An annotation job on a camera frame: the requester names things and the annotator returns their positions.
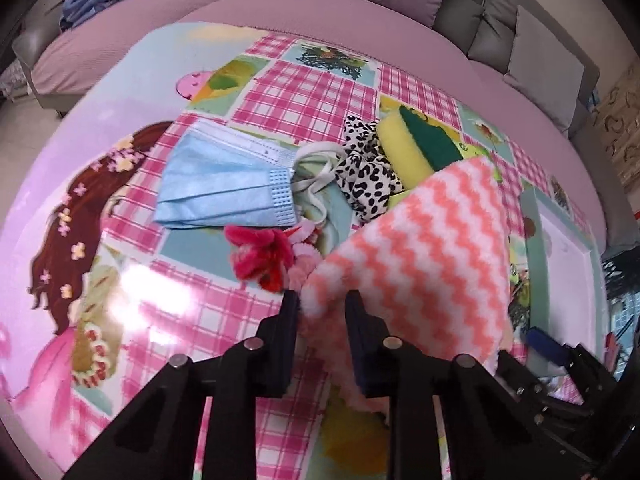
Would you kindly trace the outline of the red pink pipe-cleaner flower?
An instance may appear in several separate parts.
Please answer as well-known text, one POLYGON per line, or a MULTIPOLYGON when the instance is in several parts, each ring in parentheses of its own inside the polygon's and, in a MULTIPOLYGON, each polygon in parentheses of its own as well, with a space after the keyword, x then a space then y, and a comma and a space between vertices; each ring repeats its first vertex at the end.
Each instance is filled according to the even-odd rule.
POLYGON ((287 229, 225 226, 224 238, 233 246, 232 271, 241 282, 255 282, 267 292, 302 290, 308 276, 323 260, 314 246, 320 229, 303 219, 287 229))

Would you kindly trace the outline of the pink white zigzag fluffy cloth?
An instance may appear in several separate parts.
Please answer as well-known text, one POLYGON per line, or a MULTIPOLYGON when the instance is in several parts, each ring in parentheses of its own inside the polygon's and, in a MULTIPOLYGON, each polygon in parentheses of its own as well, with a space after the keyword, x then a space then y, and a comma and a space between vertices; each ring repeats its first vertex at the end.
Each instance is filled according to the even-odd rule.
POLYGON ((347 293, 428 356, 460 353, 493 367, 510 299, 509 229, 494 164, 454 162, 326 256, 300 291, 305 337, 354 410, 386 412, 356 384, 346 334, 347 293))

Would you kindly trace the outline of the leopard print scrunchie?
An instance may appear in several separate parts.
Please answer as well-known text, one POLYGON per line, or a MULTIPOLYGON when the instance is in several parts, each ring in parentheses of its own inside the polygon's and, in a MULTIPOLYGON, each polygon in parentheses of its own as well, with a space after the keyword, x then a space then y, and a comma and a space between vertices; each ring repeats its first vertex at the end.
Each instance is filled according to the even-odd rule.
POLYGON ((344 121, 345 155, 335 167, 335 181, 361 223, 386 213, 390 198, 405 191, 378 134, 377 122, 348 115, 344 121))

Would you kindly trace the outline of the light blue face mask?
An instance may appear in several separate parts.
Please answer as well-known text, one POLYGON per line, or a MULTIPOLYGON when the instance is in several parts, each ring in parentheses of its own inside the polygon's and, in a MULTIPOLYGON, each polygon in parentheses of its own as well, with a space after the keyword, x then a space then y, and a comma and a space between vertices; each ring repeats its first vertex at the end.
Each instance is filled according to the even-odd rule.
POLYGON ((294 172, 294 151, 198 119, 168 156, 154 221, 168 229, 294 226, 294 172))

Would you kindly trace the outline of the yellow green kitchen sponge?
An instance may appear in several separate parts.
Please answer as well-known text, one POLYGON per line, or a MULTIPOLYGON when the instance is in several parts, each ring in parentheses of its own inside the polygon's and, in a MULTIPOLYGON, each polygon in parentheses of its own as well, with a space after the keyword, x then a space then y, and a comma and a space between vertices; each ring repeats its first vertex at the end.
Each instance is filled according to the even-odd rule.
POLYGON ((403 105, 382 118, 375 131, 405 190, 412 190, 435 172, 463 159, 444 127, 403 105))

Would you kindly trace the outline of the teal shallow cardboard tray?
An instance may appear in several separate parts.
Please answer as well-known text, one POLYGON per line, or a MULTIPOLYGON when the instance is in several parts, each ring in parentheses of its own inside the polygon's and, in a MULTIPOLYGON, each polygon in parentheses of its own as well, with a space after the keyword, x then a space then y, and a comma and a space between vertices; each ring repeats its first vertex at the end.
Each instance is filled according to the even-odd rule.
POLYGON ((520 195, 530 285, 529 325, 556 341, 582 344, 604 355, 608 310, 600 254, 559 207, 538 188, 520 195))

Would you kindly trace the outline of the pink plaid picture tablecloth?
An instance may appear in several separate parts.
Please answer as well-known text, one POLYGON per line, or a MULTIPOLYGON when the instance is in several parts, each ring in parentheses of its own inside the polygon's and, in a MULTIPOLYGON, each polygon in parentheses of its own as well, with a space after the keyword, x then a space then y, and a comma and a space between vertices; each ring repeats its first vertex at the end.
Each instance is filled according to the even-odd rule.
POLYGON ((600 204, 574 148, 503 76, 354 42, 155 29, 72 109, 1 235, 1 392, 67 469, 175 354, 254 339, 293 289, 303 333, 257 404, 262 479, 373 478, 387 404, 352 379, 338 296, 493 370, 547 324, 603 350, 600 204))

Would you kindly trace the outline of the grey square cushion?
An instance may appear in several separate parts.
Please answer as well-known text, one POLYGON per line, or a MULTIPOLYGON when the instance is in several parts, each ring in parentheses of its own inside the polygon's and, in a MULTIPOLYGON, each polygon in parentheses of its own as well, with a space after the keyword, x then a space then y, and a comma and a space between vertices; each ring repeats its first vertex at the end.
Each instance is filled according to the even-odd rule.
POLYGON ((585 66, 522 6, 504 80, 533 102, 560 133, 568 133, 585 66))

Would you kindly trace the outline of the grey sofa with pink cover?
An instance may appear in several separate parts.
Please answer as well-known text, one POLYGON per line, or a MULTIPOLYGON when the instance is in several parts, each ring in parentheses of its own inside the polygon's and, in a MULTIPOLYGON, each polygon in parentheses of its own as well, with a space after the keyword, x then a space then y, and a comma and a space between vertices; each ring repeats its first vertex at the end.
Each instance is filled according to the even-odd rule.
POLYGON ((367 55, 434 84, 503 127, 557 177, 613 257, 639 243, 639 227, 593 120, 590 93, 600 68, 537 0, 442 0, 432 26, 368 0, 120 0, 62 30, 59 8, 34 11, 12 50, 41 106, 68 112, 143 37, 175 23, 250 26, 367 55), (566 136, 502 78, 525 9, 584 66, 566 136))

